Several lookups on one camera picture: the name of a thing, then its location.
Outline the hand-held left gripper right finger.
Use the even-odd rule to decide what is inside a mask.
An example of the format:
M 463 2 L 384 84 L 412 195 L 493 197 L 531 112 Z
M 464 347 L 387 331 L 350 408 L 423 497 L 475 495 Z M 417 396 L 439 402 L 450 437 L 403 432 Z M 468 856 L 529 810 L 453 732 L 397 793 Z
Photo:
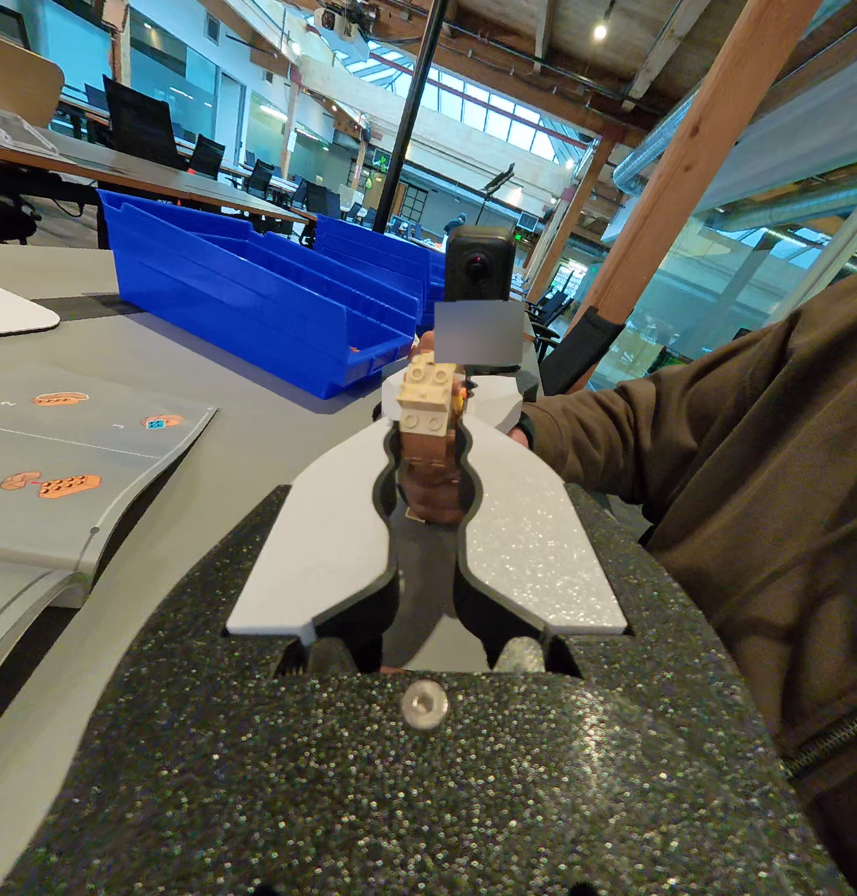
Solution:
M 623 634 L 628 622 L 562 479 L 482 420 L 461 420 L 460 432 L 474 489 L 457 533 L 464 599 L 485 598 L 538 634 Z

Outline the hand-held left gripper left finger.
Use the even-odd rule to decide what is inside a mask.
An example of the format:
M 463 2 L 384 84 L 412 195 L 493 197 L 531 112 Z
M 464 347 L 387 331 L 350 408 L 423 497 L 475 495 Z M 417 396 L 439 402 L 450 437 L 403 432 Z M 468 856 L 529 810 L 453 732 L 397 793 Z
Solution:
M 297 476 L 226 621 L 229 634 L 361 646 L 390 626 L 400 597 L 391 436 L 380 419 Z

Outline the brown and tan brick assembly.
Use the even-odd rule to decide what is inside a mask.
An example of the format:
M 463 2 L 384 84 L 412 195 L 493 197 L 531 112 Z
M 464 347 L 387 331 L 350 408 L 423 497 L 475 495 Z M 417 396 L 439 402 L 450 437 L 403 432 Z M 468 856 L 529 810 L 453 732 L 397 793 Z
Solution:
M 467 387 L 457 364 L 439 362 L 419 350 L 407 366 L 400 390 L 398 431 L 402 495 L 410 515 L 453 526 L 465 514 L 457 458 L 458 427 Z

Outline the person's right forearm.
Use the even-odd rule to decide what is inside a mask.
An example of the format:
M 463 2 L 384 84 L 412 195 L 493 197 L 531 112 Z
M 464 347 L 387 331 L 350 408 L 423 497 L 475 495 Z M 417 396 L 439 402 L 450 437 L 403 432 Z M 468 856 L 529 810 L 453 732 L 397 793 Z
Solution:
M 738 514 L 772 545 L 857 511 L 857 275 L 691 362 L 527 403 L 565 482 L 642 505 L 657 547 Z

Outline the nested blue plastic bins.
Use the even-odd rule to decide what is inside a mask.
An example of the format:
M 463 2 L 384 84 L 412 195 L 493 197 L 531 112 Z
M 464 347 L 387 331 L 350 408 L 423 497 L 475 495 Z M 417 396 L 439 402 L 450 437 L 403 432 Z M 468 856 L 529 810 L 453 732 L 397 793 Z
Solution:
M 445 255 L 421 244 L 318 215 L 315 251 L 418 300 L 417 330 L 434 327 L 434 305 L 445 298 Z

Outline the black pole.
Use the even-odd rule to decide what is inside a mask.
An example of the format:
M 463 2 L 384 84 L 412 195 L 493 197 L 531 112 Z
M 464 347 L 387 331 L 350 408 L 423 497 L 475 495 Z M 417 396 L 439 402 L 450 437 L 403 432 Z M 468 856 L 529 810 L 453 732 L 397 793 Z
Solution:
M 383 191 L 376 210 L 376 218 L 372 226 L 372 229 L 378 234 L 385 233 L 392 214 L 393 202 L 400 183 L 406 152 L 411 143 L 411 136 L 418 117 L 425 83 L 434 59 L 434 51 L 440 39 L 448 6 L 449 1 L 434 1 L 430 14 L 427 17 L 427 25 L 420 43 L 418 58 L 411 74 L 411 85 L 406 96 L 390 157 L 389 169 L 385 176 Z

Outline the blue plastic bin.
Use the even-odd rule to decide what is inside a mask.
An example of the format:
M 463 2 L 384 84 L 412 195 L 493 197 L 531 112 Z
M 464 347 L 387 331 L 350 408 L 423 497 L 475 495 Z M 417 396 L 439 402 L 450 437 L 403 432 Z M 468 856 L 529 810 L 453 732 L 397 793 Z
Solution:
M 98 190 L 120 296 L 328 399 L 406 357 L 417 296 L 243 218 Z

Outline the open instruction booklet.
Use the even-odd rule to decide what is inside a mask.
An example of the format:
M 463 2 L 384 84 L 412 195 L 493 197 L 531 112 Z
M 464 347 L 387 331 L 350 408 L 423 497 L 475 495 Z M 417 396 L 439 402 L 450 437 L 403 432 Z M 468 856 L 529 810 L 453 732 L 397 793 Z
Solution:
M 84 604 L 121 522 L 216 413 L 45 364 L 0 376 L 0 666 L 43 610 Z

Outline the long wooden table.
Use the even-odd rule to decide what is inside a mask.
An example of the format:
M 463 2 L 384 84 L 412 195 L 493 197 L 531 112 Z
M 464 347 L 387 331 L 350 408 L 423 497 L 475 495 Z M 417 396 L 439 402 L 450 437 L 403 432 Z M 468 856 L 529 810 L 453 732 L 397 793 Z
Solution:
M 41 153 L 34 145 L 27 148 L 18 144 L 0 144 L 0 161 L 85 177 L 96 180 L 99 184 L 120 185 L 155 196 L 246 211 L 266 218 L 293 223 L 315 223 L 317 220 L 315 215 L 307 211 L 284 210 L 230 185 L 199 175 L 140 160 L 49 130 L 33 127 L 32 131 L 37 134 L 38 140 L 45 140 L 55 146 L 57 153 Z

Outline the white rounded board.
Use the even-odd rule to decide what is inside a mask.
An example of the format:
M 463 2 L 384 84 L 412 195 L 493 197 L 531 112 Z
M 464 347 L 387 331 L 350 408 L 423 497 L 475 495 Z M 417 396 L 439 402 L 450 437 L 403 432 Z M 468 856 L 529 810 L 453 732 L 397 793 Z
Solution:
M 53 330 L 60 323 L 56 312 L 0 287 L 0 338 Z

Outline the clear plastic tray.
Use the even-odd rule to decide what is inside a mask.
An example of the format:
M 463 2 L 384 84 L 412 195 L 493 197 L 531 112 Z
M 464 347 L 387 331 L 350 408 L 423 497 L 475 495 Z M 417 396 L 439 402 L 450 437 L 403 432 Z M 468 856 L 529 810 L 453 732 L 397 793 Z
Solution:
M 57 158 L 57 147 L 15 113 L 0 109 L 0 147 L 28 152 L 45 158 Z

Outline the curved plywood panel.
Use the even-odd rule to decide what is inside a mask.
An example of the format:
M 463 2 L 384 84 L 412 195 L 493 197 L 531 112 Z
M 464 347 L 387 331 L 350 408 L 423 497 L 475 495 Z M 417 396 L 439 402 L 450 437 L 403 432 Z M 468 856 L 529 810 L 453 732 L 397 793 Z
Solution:
M 0 109 L 48 128 L 64 87 L 54 62 L 0 38 Z

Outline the thin wooden post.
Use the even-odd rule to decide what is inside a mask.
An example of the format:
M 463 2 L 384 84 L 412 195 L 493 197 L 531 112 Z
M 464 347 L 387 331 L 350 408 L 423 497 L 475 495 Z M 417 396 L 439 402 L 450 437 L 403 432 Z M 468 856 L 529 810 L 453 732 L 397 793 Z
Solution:
M 535 304 L 545 294 L 583 205 L 591 196 L 611 151 L 623 133 L 619 127 L 603 129 L 563 190 L 525 269 L 523 286 L 526 302 Z

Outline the silver air duct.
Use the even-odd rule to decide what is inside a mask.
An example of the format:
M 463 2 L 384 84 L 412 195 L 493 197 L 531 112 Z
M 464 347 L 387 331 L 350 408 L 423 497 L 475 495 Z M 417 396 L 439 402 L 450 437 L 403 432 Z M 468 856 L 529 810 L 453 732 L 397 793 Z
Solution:
M 620 192 L 629 196 L 639 196 L 642 193 L 648 182 L 641 176 L 642 172 L 668 149 L 697 93 L 698 91 L 694 91 L 688 94 L 647 134 L 640 145 L 615 167 L 612 181 Z

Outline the thick wooden post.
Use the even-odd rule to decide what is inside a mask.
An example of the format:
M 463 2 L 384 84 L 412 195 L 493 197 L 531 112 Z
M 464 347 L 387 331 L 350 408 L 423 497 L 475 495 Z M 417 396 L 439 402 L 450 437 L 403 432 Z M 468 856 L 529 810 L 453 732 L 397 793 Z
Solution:
M 820 5 L 746 3 L 569 330 L 590 307 L 627 321 Z

